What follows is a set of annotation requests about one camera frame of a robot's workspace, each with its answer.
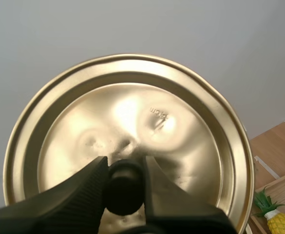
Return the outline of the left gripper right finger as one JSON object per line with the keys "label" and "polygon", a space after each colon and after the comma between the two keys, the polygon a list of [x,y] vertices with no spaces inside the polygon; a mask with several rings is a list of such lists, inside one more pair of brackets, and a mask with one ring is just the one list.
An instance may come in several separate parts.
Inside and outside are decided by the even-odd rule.
{"label": "left gripper right finger", "polygon": [[146,223],[166,234],[235,234],[227,215],[170,181],[153,156],[144,158]]}

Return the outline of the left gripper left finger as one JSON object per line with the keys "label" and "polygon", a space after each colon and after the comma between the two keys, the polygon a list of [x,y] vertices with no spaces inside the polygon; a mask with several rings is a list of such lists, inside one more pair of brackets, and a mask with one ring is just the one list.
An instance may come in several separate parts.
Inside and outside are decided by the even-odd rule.
{"label": "left gripper left finger", "polygon": [[0,208],[0,234],[98,233],[107,177],[107,157],[99,156],[64,182]]}

